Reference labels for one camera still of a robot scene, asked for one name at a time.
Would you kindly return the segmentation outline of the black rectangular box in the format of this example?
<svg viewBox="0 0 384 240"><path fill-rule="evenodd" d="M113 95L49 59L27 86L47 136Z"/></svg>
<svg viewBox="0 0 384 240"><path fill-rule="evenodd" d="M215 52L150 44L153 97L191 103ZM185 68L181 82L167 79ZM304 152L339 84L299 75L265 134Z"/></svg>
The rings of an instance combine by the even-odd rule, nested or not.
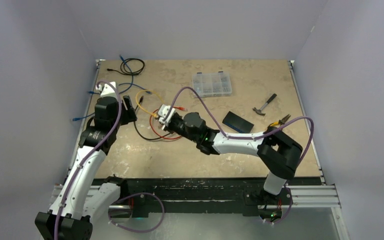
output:
<svg viewBox="0 0 384 240"><path fill-rule="evenodd" d="M254 124L229 111L223 118L222 123L229 128L241 134L249 134L254 127Z"/></svg>

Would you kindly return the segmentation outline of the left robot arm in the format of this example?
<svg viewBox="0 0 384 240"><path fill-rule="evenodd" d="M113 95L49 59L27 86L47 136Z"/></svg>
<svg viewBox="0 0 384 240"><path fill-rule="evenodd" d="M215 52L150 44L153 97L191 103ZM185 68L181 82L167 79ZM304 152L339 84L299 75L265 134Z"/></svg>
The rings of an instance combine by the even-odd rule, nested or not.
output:
<svg viewBox="0 0 384 240"><path fill-rule="evenodd" d="M98 191L90 190L95 175L116 141L120 126L137 120L128 95L104 94L95 104L95 114L81 133L75 161L65 183L47 212L39 212L35 225L44 240L89 240L93 224L110 204L126 203L129 191L122 179L111 177Z"/></svg>

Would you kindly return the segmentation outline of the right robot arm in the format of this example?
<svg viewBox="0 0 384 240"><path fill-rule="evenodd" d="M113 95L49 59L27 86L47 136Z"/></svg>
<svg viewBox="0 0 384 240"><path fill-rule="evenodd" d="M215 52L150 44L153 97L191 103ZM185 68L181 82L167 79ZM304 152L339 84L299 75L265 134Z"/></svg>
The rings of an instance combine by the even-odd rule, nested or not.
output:
<svg viewBox="0 0 384 240"><path fill-rule="evenodd" d="M207 126L197 112L181 116L174 110L157 113L163 129L196 144L206 155L242 154L262 160L269 170L260 196L268 204L280 198L281 190L295 176L303 147L276 127L269 127L262 137L255 133L222 133Z"/></svg>

